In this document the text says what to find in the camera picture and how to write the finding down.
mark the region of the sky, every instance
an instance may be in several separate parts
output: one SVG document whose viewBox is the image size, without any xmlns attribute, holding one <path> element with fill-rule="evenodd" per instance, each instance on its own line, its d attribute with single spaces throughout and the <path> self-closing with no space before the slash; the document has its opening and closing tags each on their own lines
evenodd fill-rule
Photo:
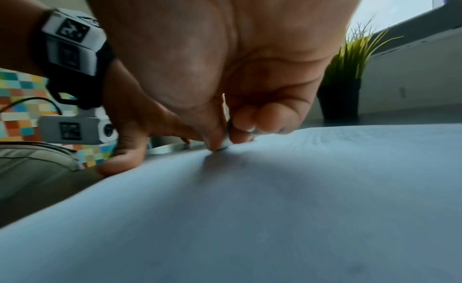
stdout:
<svg viewBox="0 0 462 283">
<path fill-rule="evenodd" d="M 373 18 L 372 29 L 379 31 L 432 9 L 432 0 L 362 0 L 351 24 L 365 24 Z"/>
</svg>

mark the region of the cable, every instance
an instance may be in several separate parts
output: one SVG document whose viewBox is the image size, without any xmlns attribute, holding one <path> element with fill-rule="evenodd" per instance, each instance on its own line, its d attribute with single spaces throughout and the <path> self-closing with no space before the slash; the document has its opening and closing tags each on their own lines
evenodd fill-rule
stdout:
<svg viewBox="0 0 462 283">
<path fill-rule="evenodd" d="M 10 107 L 13 107 L 13 106 L 15 106 L 17 104 L 27 102 L 27 101 L 33 101 L 33 100 L 47 101 L 47 102 L 51 103 L 54 106 L 55 110 L 58 112 L 58 115 L 60 115 L 60 116 L 63 115 L 63 111 L 58 107 L 58 105 L 54 101 L 52 101 L 51 99 L 48 99 L 46 97 L 40 97 L 40 96 L 28 97 L 28 98 L 23 98 L 21 100 L 15 101 L 15 102 L 7 105 L 6 107 L 0 109 L 0 114 L 4 113 L 7 109 L 9 109 Z"/>
</svg>

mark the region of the potted plant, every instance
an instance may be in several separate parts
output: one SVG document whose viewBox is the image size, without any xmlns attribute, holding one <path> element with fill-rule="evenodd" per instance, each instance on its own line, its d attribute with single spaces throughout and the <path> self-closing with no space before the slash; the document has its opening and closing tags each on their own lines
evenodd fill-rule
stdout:
<svg viewBox="0 0 462 283">
<path fill-rule="evenodd" d="M 387 30 L 373 38 L 369 23 L 358 25 L 345 39 L 327 66 L 318 99 L 325 121 L 351 121 L 358 118 L 359 89 L 370 55 L 386 43 Z"/>
</svg>

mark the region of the flower pot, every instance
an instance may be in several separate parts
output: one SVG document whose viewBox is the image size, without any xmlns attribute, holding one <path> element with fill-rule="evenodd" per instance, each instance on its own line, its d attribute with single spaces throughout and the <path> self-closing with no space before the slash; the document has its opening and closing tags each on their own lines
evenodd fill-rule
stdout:
<svg viewBox="0 0 462 283">
<path fill-rule="evenodd" d="M 326 121 L 352 121 L 358 119 L 358 99 L 361 79 L 333 83 L 318 90 L 318 99 Z"/>
</svg>

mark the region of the multicolored pattern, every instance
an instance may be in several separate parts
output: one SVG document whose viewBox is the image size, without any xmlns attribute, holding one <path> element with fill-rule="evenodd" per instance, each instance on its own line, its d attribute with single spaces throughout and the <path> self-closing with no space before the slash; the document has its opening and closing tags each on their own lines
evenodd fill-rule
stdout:
<svg viewBox="0 0 462 283">
<path fill-rule="evenodd" d="M 41 96 L 53 99 L 46 90 L 46 78 L 0 69 L 0 108 L 17 100 Z M 64 115 L 74 115 L 76 108 L 72 105 L 59 105 Z M 36 141 L 41 138 L 37 130 L 37 120 L 42 115 L 56 115 L 53 105 L 41 100 L 17 104 L 0 114 L 0 141 Z M 78 159 L 83 167 L 101 163 L 111 154 L 115 142 L 101 146 L 64 145 L 78 150 Z"/>
</svg>

